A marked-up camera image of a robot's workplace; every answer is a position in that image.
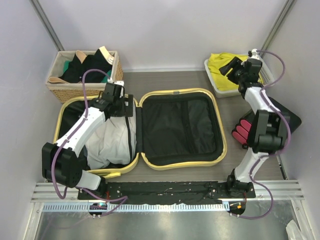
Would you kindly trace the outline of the yellow polo shirt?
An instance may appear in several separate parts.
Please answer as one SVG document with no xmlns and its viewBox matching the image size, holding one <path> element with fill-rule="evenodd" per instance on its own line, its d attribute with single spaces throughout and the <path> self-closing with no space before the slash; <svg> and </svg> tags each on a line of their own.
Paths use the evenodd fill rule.
<svg viewBox="0 0 320 240">
<path fill-rule="evenodd" d="M 235 84 L 231 81 L 231 71 L 226 75 L 222 75 L 219 71 L 219 68 L 225 66 L 229 63 L 234 57 L 238 57 L 241 61 L 246 61 L 248 59 L 248 55 L 241 55 L 241 54 L 233 54 L 233 53 L 212 53 L 210 58 L 208 59 L 207 67 L 210 72 L 210 75 L 215 83 L 216 88 L 221 91 L 233 91 L 235 89 L 241 95 L 244 95 L 247 89 L 251 87 L 262 88 L 262 83 L 240 83 Z"/>
</svg>

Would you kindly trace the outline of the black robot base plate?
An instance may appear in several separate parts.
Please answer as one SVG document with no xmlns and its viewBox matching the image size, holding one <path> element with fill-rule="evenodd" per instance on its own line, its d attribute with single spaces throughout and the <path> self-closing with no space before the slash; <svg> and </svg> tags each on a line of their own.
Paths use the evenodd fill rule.
<svg viewBox="0 0 320 240">
<path fill-rule="evenodd" d="M 236 189 L 218 181 L 108 182 L 102 194 L 109 200 L 127 196 L 129 205 L 205 205 L 256 197 L 253 184 Z"/>
</svg>

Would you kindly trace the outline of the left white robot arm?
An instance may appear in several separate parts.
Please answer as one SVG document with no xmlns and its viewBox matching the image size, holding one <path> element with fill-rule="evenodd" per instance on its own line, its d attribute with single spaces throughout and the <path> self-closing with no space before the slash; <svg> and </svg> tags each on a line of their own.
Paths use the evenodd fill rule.
<svg viewBox="0 0 320 240">
<path fill-rule="evenodd" d="M 45 143 L 41 150 L 42 175 L 52 182 L 60 199 L 66 193 L 60 192 L 58 184 L 89 191 L 97 200 L 106 195 L 103 177 L 84 170 L 79 155 L 91 135 L 109 118 L 133 116 L 133 95 L 126 95 L 122 84 L 107 83 L 97 97 L 85 97 L 84 106 L 83 114 L 70 130 L 55 143 Z"/>
</svg>

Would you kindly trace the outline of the black and pink drawer box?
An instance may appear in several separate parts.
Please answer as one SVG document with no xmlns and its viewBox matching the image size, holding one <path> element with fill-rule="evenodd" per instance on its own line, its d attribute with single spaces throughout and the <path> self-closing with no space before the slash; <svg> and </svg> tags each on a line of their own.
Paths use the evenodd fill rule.
<svg viewBox="0 0 320 240">
<path fill-rule="evenodd" d="M 274 104 L 276 108 L 280 110 L 283 116 L 288 120 L 288 125 L 290 132 L 293 133 L 302 124 L 302 120 L 295 113 L 290 111 L 288 108 L 283 106 L 281 103 L 276 101 L 274 98 L 269 97 L 270 101 Z M 231 131 L 231 135 L 235 140 L 237 140 L 244 150 L 248 149 L 248 136 L 252 123 L 254 121 L 255 114 L 252 110 L 249 110 L 244 114 L 235 125 L 234 129 Z"/>
</svg>

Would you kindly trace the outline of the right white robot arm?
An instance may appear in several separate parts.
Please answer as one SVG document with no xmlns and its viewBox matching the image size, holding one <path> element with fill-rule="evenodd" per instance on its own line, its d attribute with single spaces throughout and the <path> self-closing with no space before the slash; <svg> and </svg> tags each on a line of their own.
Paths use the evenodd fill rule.
<svg viewBox="0 0 320 240">
<path fill-rule="evenodd" d="M 238 85 L 239 93 L 254 113 L 247 152 L 225 183 L 226 193 L 233 198 L 242 197 L 253 189 L 254 176 L 262 164 L 269 156 L 283 150 L 291 139 L 290 118 L 272 103 L 265 86 L 259 82 L 262 66 L 260 58 L 252 55 L 245 61 L 234 57 L 219 69 L 223 76 Z"/>
</svg>

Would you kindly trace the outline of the yellow hard-shell suitcase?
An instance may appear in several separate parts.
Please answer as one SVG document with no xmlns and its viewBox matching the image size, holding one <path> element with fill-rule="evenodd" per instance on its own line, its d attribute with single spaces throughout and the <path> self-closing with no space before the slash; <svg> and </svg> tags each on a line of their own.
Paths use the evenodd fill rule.
<svg viewBox="0 0 320 240">
<path fill-rule="evenodd" d="M 186 167 L 210 167 L 227 153 L 226 137 L 217 102 L 202 88 L 153 91 L 134 99 L 136 114 L 135 154 L 127 165 L 111 164 L 90 169 L 84 145 L 78 161 L 83 170 L 106 177 L 131 171 L 139 159 L 163 171 Z M 85 110 L 84 97 L 63 105 L 56 141 L 65 135 Z"/>
</svg>

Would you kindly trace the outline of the grey garment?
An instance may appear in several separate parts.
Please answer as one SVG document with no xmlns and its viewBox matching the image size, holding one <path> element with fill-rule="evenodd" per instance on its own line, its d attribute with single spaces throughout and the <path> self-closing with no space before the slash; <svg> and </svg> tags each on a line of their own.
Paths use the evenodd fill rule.
<svg viewBox="0 0 320 240">
<path fill-rule="evenodd" d="M 128 165 L 136 153 L 136 108 L 131 117 L 111 117 L 90 136 L 85 144 L 91 170 L 113 165 Z"/>
</svg>

